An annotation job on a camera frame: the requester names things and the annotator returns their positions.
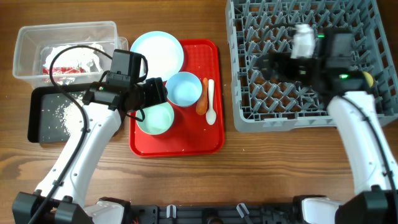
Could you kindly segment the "red snack wrapper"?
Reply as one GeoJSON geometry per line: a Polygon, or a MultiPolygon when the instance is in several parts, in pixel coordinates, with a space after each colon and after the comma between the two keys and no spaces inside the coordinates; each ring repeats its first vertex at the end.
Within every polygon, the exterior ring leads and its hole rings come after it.
{"type": "Polygon", "coordinates": [[[85,70],[81,67],[53,67],[52,74],[60,75],[60,74],[76,74],[83,73],[85,70]]]}

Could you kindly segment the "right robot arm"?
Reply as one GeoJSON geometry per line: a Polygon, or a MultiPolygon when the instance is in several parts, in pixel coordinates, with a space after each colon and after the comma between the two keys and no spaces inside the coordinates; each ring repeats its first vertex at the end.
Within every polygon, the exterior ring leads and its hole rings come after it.
{"type": "Polygon", "coordinates": [[[292,51],[269,56],[269,68],[279,79],[309,85],[322,99],[353,174],[351,200],[308,196],[299,201],[306,223],[397,222],[397,162],[377,117],[374,78],[353,69],[352,38],[348,29],[326,28],[316,34],[297,24],[292,51]]]}

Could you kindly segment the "light green bowl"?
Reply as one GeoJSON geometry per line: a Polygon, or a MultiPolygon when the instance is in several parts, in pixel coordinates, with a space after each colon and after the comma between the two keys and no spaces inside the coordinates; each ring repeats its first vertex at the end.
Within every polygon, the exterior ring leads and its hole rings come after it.
{"type": "Polygon", "coordinates": [[[170,129],[174,122],[174,109],[166,102],[143,109],[145,118],[136,124],[141,131],[150,135],[159,135],[170,129]]]}

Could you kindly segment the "white spoon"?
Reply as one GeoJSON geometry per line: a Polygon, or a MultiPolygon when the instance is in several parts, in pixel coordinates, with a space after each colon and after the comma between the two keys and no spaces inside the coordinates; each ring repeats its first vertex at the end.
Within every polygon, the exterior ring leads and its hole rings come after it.
{"type": "Polygon", "coordinates": [[[206,121],[209,125],[214,125],[216,121],[216,112],[214,110],[214,94],[215,94],[215,81],[208,80],[208,111],[206,112],[206,121]]]}

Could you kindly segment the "orange carrot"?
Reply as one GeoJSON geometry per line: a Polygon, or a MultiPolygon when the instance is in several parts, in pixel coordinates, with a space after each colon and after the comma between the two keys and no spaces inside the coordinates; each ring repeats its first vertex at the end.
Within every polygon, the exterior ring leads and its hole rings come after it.
{"type": "Polygon", "coordinates": [[[204,115],[207,111],[208,106],[208,79],[202,80],[202,92],[201,96],[197,101],[196,112],[199,115],[204,115]]]}

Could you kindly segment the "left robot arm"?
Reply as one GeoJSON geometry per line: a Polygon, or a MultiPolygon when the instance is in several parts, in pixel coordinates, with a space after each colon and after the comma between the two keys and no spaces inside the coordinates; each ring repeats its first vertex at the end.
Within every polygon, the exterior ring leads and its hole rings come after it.
{"type": "Polygon", "coordinates": [[[16,223],[137,223],[130,202],[103,197],[86,207],[88,185],[99,159],[132,111],[167,101],[161,78],[147,78],[142,54],[116,49],[111,68],[93,82],[78,103],[57,83],[53,87],[81,113],[81,128],[71,134],[45,179],[31,194],[19,192],[12,204],[16,223]]]}

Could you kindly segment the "yellow cup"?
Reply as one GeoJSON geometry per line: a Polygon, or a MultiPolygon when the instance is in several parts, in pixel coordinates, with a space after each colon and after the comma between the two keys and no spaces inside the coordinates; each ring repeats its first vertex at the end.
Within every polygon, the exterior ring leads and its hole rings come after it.
{"type": "Polygon", "coordinates": [[[374,77],[368,72],[363,72],[363,76],[368,86],[372,88],[374,86],[374,77]]]}

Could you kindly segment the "large light blue plate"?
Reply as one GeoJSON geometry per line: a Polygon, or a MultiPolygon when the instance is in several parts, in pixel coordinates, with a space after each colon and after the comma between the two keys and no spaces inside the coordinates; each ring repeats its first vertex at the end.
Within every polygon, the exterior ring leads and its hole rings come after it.
{"type": "Polygon", "coordinates": [[[142,54],[147,59],[147,79],[161,78],[167,81],[181,70],[184,61],[181,43],[162,31],[142,34],[133,42],[130,51],[142,54]]]}

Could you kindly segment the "white rice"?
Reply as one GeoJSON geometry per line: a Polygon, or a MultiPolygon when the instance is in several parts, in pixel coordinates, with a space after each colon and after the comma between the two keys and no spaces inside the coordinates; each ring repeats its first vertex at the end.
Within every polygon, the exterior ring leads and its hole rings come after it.
{"type": "Polygon", "coordinates": [[[57,96],[57,100],[60,102],[55,109],[55,128],[68,136],[79,131],[83,126],[83,118],[76,104],[62,94],[57,96]]]}

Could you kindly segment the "white tissue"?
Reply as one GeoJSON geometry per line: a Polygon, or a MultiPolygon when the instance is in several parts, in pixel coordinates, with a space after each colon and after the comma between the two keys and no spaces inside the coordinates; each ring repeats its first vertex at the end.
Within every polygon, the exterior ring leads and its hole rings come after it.
{"type": "MultiPolygon", "coordinates": [[[[48,55],[45,59],[43,73],[49,74],[49,68],[53,58],[62,50],[65,50],[69,47],[72,47],[72,45],[54,47],[50,55],[48,55]]],[[[100,44],[94,43],[91,44],[90,47],[103,51],[103,47],[100,44]]],[[[95,72],[96,70],[103,70],[100,65],[100,58],[96,55],[96,51],[88,48],[75,48],[66,51],[65,53],[61,54],[58,59],[56,59],[53,67],[81,67],[85,70],[84,72],[88,73],[95,72]]]]}

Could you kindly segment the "light blue rice bowl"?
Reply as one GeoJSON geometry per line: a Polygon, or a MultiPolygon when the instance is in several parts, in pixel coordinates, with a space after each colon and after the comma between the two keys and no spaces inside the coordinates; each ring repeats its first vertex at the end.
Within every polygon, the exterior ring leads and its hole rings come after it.
{"type": "Polygon", "coordinates": [[[201,80],[190,72],[178,72],[165,85],[169,101],[179,107],[195,104],[202,92],[201,80]]]}

